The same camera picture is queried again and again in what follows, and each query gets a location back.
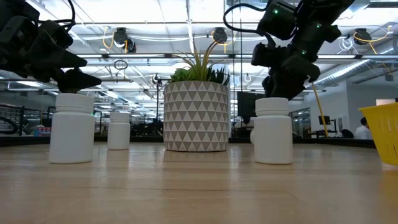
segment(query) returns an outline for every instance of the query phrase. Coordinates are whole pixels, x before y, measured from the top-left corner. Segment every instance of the yellow basket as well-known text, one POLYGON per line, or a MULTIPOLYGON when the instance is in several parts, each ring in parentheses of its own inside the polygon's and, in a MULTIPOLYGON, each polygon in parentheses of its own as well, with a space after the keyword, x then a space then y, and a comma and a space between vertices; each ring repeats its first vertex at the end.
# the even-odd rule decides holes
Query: yellow basket
POLYGON ((398 103, 359 110, 366 117, 381 160, 398 166, 398 103))

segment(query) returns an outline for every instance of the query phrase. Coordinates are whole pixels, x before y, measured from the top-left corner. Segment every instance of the potted plant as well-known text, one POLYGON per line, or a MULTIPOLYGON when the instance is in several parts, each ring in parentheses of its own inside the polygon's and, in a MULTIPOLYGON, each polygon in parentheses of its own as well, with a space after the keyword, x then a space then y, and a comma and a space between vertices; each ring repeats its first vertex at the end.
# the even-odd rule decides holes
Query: potted plant
POLYGON ((170 151, 215 152, 228 146, 228 83, 224 69, 208 67, 213 42, 201 60, 182 58, 189 69, 177 69, 165 87, 164 143, 170 151))

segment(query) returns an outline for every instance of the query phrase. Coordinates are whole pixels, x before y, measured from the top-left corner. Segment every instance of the white plastic bottle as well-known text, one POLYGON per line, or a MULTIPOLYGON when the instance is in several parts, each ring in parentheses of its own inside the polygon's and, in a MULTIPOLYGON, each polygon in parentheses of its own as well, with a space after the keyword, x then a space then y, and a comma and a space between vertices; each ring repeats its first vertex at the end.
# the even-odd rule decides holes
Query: white plastic bottle
POLYGON ((93 159, 94 99, 79 94, 57 95, 52 118, 50 163, 74 164, 93 159))
POLYGON ((122 150, 130 146, 130 114, 111 113, 108 129, 108 149, 122 150))
POLYGON ((254 159, 264 164, 291 164, 293 158, 292 119, 289 101, 285 98, 264 98, 256 101, 257 118, 251 141, 254 159))

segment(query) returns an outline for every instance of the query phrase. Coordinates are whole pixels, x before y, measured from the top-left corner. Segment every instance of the white triangle-patterned pot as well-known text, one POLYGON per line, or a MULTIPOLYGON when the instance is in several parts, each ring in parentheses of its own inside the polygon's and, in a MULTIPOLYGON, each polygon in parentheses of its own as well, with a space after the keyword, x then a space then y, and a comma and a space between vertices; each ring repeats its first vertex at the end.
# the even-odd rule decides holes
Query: white triangle-patterned pot
POLYGON ((213 82, 184 81, 165 87, 164 144, 183 152, 225 151, 228 89, 213 82))

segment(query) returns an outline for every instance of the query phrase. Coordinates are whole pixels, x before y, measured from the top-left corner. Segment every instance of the wooden table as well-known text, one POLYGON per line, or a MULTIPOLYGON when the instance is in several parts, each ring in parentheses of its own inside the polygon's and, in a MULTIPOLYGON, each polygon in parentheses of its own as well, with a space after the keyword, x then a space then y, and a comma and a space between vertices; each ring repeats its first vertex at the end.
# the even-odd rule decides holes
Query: wooden table
POLYGON ((397 223, 398 167, 374 149, 295 145, 294 164, 251 145, 168 152, 162 144, 49 164, 48 145, 0 149, 0 223, 397 223))

